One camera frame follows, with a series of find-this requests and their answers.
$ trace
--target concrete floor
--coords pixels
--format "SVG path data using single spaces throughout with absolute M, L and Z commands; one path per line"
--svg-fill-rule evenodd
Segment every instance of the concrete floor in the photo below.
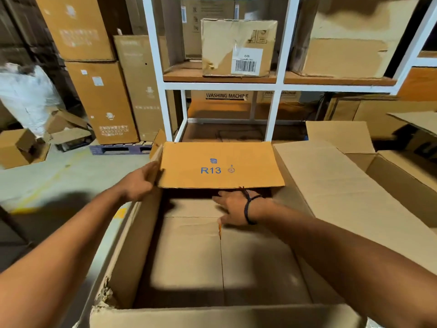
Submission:
M 95 195 L 148 161 L 148 155 L 93 156 L 88 147 L 61 153 L 52 146 L 44 162 L 0 170 L 0 205 L 12 213 L 33 241 L 40 243 Z M 71 328 L 79 320 L 125 212 L 126 205 L 106 231 L 62 328 Z M 20 239 L 0 223 L 0 272 L 26 250 Z

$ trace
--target black bracelet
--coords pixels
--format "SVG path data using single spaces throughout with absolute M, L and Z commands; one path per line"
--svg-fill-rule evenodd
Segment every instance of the black bracelet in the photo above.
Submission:
M 245 188 L 240 187 L 239 190 L 244 194 L 244 196 L 247 199 L 247 204 L 244 207 L 244 217 L 246 218 L 246 221 L 249 225 L 254 226 L 256 224 L 256 222 L 249 220 L 249 204 L 251 203 L 252 200 L 257 199 L 257 198 L 262 198 L 263 196 L 256 195 L 255 197 L 250 198 L 250 195 Z

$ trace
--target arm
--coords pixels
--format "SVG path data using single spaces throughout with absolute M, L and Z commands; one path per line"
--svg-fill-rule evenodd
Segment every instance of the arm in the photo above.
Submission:
M 229 212 L 219 223 L 246 224 L 243 194 L 219 195 L 213 200 Z M 254 199 L 248 216 L 289 244 L 361 315 L 385 328 L 437 327 L 437 276 L 422 266 L 270 199 Z
M 0 327 L 47 328 L 59 323 L 86 277 L 103 235 L 126 202 L 152 189 L 150 163 L 95 197 L 33 251 L 0 274 Z

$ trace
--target forearm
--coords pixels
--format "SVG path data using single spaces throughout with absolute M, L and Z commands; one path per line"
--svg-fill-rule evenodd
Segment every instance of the forearm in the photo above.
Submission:
M 259 223 L 305 259 L 357 312 L 386 328 L 437 324 L 437 277 L 390 249 L 285 206 Z
M 117 187 L 102 192 L 0 275 L 0 327 L 47 328 L 58 323 L 123 203 Z

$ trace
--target purple pallet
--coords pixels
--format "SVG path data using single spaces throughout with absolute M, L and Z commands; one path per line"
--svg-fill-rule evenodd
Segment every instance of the purple pallet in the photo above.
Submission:
M 149 154 L 152 144 L 90 145 L 89 147 L 93 155 Z

